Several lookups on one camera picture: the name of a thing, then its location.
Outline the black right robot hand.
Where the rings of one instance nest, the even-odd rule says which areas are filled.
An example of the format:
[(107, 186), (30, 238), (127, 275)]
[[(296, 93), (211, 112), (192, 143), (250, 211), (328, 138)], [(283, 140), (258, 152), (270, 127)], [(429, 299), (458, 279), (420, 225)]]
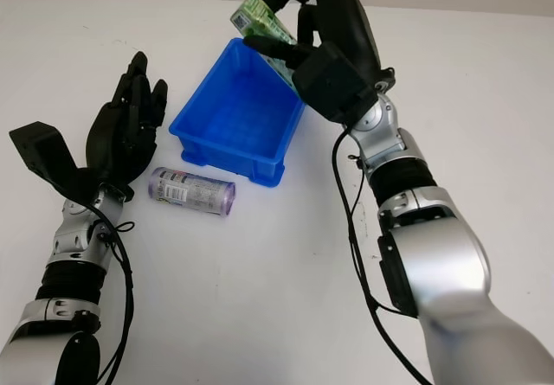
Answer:
[[(277, 12), (290, 0), (262, 0)], [(380, 93), (396, 84), (395, 70), (383, 68), (369, 20), (359, 0), (296, 0), (300, 3), (297, 42), (261, 34), (248, 35), (243, 43), (261, 55), (282, 60), (291, 69), (298, 68), (315, 52), (314, 34), (323, 44), (334, 44), (357, 69), (361, 77)]]

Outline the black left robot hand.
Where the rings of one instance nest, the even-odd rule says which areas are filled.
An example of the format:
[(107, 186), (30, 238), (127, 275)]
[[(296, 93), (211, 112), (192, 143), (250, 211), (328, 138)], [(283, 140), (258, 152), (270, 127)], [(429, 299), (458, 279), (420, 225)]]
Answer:
[(100, 184), (113, 188), (123, 201), (134, 196), (130, 183), (150, 164), (157, 148), (157, 129), (164, 121), (168, 85), (152, 87), (148, 60), (138, 51), (119, 79), (113, 98), (103, 105), (87, 136), (87, 167)]

